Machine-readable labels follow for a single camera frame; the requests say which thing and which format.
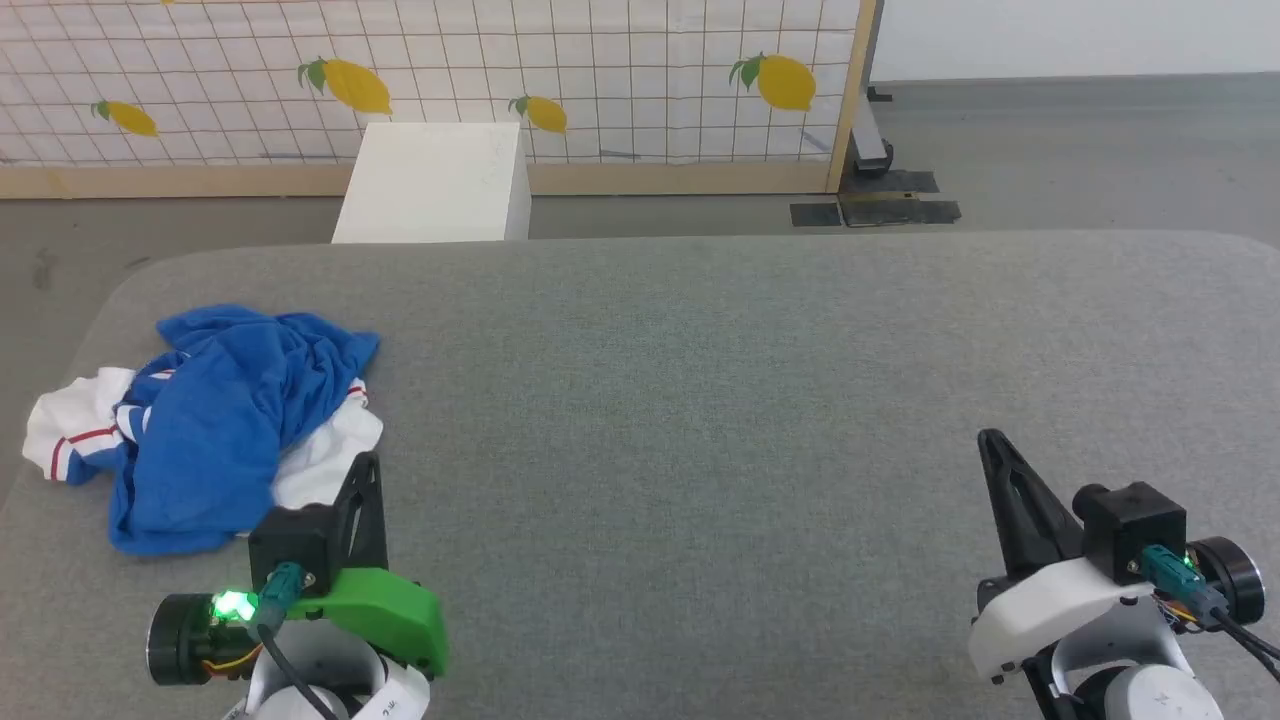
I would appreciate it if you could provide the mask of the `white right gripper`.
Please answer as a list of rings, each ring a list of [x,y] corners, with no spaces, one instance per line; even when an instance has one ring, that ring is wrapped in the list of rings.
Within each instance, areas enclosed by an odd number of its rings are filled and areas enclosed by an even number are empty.
[[[977,442],[1005,575],[1018,582],[972,624],[980,676],[1001,682],[1039,664],[1047,687],[1089,667],[1119,667],[1114,687],[1197,687],[1176,626],[1226,632],[1265,616],[1266,584],[1234,542],[1193,541],[1180,553],[1148,544],[1126,565],[1130,579],[1115,580],[1079,559],[1080,523],[1009,437],[988,428]]]

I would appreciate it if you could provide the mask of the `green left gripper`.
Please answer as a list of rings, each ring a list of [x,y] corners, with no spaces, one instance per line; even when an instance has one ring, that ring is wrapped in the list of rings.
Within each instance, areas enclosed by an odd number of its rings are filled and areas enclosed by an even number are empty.
[[[159,685],[202,685],[215,676],[243,679],[268,656],[259,628],[283,632],[293,623],[330,621],[398,664],[444,676],[449,639],[438,597],[389,569],[381,464],[376,452],[357,455],[334,502],[342,566],[329,589],[301,568],[253,591],[169,594],[148,629],[148,674]]]

